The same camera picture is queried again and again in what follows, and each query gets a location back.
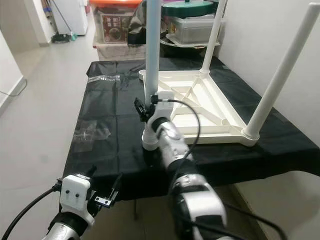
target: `white plastic pipe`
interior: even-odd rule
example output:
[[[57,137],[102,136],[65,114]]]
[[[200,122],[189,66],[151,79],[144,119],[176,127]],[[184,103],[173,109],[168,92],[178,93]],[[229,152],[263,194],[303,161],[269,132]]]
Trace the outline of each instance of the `white plastic pipe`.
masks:
[[[144,102],[147,109],[151,105],[151,96],[158,91],[161,4],[161,0],[146,1],[146,74],[144,80]]]
[[[206,48],[202,68],[200,69],[200,72],[202,73],[209,73],[210,63],[211,63],[212,56],[214,55],[215,45],[217,42],[219,28],[221,25],[221,19],[224,15],[226,2],[227,0],[219,1],[218,8],[216,10],[214,21],[213,21],[213,26],[210,33],[208,47]]]
[[[309,3],[307,12],[302,23],[286,51],[280,65],[278,66],[271,82],[269,83],[259,105],[254,111],[248,125],[243,129],[242,133],[250,139],[258,139],[259,131],[264,124],[270,110],[272,109],[280,91],[282,90],[288,76],[293,69],[299,54],[301,53],[309,34],[318,18],[320,12],[320,2]]]

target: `orange lid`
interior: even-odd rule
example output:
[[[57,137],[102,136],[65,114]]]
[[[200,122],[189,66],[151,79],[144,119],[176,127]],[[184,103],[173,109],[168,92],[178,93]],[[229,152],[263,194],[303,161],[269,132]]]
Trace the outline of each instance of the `orange lid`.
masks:
[[[138,5],[142,2],[142,0],[90,0],[91,4],[96,5]]]

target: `transparent plastic bag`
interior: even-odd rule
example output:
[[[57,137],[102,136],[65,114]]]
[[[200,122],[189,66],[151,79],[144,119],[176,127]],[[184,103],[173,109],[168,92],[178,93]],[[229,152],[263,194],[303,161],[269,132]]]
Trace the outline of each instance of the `transparent plastic bag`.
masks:
[[[96,140],[106,140],[110,135],[111,132],[108,128],[97,128],[96,120],[82,120],[80,122],[80,128],[76,129],[73,134],[73,152],[81,153],[91,151]]]
[[[120,81],[120,75],[114,76],[107,76],[107,75],[98,75],[92,76],[88,78],[88,83],[95,82],[95,81]]]

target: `white wall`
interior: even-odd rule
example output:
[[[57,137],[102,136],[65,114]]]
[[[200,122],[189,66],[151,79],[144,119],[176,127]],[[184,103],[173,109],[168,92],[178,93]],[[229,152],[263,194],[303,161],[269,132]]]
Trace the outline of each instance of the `white wall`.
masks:
[[[7,94],[16,94],[23,82],[23,75],[0,31],[0,91]],[[0,116],[12,99],[0,93]]]
[[[219,59],[259,94],[263,94],[309,2],[229,0],[225,28],[220,35]],[[318,146],[319,63],[320,17],[275,104]],[[283,226],[290,240],[319,239],[319,177],[305,172],[290,172],[237,186],[253,211]],[[270,239],[277,239],[272,230],[265,230]]]
[[[54,30],[47,19],[41,0],[24,0],[36,38],[40,44],[47,44],[51,41]]]
[[[39,47],[23,0],[0,0],[0,29],[14,54]]]

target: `green lid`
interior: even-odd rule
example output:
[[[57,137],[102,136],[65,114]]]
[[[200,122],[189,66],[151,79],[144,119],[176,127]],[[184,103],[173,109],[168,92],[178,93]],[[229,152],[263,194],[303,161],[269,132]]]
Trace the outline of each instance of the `green lid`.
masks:
[[[183,0],[173,1],[162,5],[162,15],[178,17],[198,17],[214,13],[214,4],[211,1]]]

